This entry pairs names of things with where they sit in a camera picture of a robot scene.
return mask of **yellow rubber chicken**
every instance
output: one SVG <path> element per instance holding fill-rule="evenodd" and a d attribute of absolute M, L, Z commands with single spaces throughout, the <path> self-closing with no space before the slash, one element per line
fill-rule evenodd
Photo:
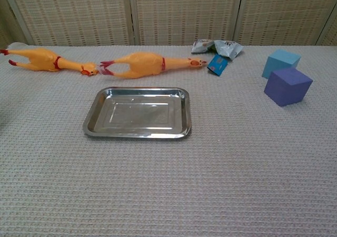
<path fill-rule="evenodd" d="M 114 63 L 127 63 L 130 70 L 124 73 L 114 73 L 107 69 Z M 124 78 L 139 78 L 147 75 L 158 75 L 167 70 L 178 68 L 200 68 L 206 65 L 206 61 L 199 58 L 166 58 L 151 52 L 136 52 L 119 59 L 101 62 L 100 73 Z"/>
<path fill-rule="evenodd" d="M 96 64 L 92 62 L 88 63 L 78 63 L 66 60 L 65 58 L 55 54 L 54 52 L 44 49 L 27 49 L 27 50 L 0 50 L 0 53 L 4 55 L 16 54 L 25 56 L 29 59 L 30 63 L 20 63 L 13 62 L 9 60 L 8 62 L 13 66 L 24 67 L 28 70 L 33 71 L 51 71 L 58 72 L 63 69 L 77 70 L 83 75 L 96 75 L 98 70 L 96 69 Z"/>

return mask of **stainless steel tray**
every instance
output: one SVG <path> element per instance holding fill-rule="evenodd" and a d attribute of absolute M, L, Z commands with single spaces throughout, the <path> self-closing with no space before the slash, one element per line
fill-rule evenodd
<path fill-rule="evenodd" d="M 96 137 L 184 137 L 191 128 L 190 98 L 181 88 L 109 87 L 101 90 L 83 130 Z"/>

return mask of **table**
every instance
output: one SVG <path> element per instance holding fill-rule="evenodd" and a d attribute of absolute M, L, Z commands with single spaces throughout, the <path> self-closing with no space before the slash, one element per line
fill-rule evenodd
<path fill-rule="evenodd" d="M 47 48 L 97 63 L 135 51 L 187 57 L 191 50 Z M 300 54 L 298 69 L 314 80 L 301 103 L 279 107 L 263 93 L 263 67 L 278 48 Z M 337 47 L 246 46 L 221 77 L 205 68 L 136 80 L 87 77 L 31 72 L 8 59 L 0 57 L 0 235 L 337 235 Z M 109 86 L 184 88 L 189 136 L 87 137 L 83 121 Z"/>

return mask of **rubber chicken head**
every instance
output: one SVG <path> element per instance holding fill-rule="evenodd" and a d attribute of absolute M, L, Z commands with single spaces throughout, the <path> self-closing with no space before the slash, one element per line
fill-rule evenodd
<path fill-rule="evenodd" d="M 96 75 L 98 73 L 98 70 L 96 69 L 97 66 L 95 63 L 92 62 L 88 62 L 88 63 L 84 63 L 81 65 L 82 71 L 81 74 L 82 75 Z"/>
<path fill-rule="evenodd" d="M 192 68 L 200 68 L 207 63 L 207 61 L 203 61 L 202 59 L 199 59 L 197 57 L 193 59 L 189 58 L 189 60 L 190 60 L 189 67 L 192 67 Z"/>

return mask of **snack packet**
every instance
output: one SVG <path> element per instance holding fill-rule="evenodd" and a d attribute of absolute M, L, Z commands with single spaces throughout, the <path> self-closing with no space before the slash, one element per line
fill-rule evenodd
<path fill-rule="evenodd" d="M 205 53 L 215 47 L 217 53 L 221 56 L 228 57 L 234 60 L 235 57 L 241 52 L 243 46 L 235 41 L 212 41 L 210 39 L 197 39 L 193 43 L 191 53 Z"/>

